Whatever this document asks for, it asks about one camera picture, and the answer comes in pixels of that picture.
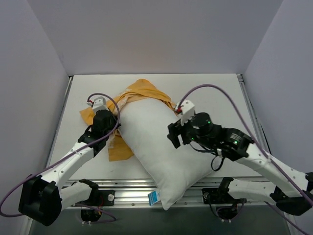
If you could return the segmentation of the white pillow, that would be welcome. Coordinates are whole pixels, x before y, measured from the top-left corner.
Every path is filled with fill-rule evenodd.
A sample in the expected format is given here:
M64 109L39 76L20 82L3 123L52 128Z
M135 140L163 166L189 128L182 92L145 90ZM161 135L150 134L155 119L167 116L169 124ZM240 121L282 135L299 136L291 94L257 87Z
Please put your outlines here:
M212 154L189 145L176 149L167 138L168 125L177 120L167 105L153 98L128 103L120 113L120 135L156 183L164 210L213 172Z

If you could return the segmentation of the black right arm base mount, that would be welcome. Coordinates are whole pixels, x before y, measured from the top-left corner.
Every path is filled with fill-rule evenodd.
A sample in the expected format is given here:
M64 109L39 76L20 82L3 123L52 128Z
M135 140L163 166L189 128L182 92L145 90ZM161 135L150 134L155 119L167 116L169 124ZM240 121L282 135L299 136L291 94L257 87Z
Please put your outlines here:
M203 188L202 198L204 204L239 204L246 203L246 199L235 199L227 192L222 192L218 188Z

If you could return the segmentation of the yellow Mickey Mouse pillowcase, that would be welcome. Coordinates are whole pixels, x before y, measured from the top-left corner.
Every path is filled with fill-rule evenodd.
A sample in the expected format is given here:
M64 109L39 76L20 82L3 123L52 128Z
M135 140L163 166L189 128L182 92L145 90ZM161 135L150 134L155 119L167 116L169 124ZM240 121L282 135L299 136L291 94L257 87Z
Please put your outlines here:
M139 79L128 86L123 92L114 98L114 101L117 103L119 109L122 110L128 103L147 98L157 99L166 104L171 110L175 107L175 104L167 94L158 90L146 79ZM132 150L122 139L118 130L115 130L110 136L107 144L110 162L127 160L134 155Z

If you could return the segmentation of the blue pillow label tag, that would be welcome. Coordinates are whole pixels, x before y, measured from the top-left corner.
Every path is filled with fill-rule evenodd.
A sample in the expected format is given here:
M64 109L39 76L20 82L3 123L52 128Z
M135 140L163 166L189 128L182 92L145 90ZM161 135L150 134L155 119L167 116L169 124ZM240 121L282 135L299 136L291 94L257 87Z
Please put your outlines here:
M149 206L154 205L160 201L160 192L159 190L154 190L148 194Z

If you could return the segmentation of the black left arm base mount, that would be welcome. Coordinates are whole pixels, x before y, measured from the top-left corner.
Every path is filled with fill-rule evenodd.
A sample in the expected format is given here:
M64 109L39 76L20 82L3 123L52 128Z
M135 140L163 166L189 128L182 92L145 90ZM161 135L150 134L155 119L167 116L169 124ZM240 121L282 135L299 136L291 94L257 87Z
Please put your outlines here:
M78 204L92 207L113 206L115 200L115 190L92 190L87 200Z

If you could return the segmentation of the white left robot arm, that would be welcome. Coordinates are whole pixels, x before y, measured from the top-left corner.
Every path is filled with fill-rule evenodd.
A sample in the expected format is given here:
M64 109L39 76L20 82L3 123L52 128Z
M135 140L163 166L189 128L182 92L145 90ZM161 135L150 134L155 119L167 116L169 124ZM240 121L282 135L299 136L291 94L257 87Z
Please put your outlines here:
M68 179L106 146L109 136L120 126L119 115L107 109L96 112L93 123L71 150L45 172L30 178L22 185L18 210L45 226L49 226L64 209L79 205L101 214L101 193L98 184L82 179L64 187Z

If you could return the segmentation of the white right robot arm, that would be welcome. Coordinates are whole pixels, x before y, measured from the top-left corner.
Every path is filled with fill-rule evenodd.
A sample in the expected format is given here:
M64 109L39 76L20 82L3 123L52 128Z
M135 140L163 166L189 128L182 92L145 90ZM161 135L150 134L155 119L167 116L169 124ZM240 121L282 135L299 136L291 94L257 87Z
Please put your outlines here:
M222 161L228 159L244 165L266 178L266 182L250 182L224 177L217 190L221 201L264 201L296 216L313 207L313 174L279 161L244 132L214 124L204 112L183 114L179 131L184 144L196 142Z

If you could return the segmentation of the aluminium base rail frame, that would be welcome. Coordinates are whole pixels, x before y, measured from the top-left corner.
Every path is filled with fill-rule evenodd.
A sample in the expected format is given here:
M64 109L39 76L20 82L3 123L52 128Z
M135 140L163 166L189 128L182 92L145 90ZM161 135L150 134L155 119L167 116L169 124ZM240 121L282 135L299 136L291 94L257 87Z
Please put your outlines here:
M150 81L173 102L178 102L193 87L204 84L204 88L193 91L189 96L198 112L207 112L214 123L224 127L242 131L252 127L247 96L242 90L243 83L234 73L75 75L49 159L50 164L53 165L64 157L86 129L87 125L79 111L86 108L88 99L93 100L101 94L115 97L139 79ZM201 188L214 188L226 176L242 181L266 182L266 178L252 169L226 160L220 171L212 172L197 181L171 207L199 206ZM64 187L83 178L97 183L101 190L115 190L115 208L146 208L149 206L148 194L158 190L135 155L127 160L110 162L108 144L96 157L78 169Z

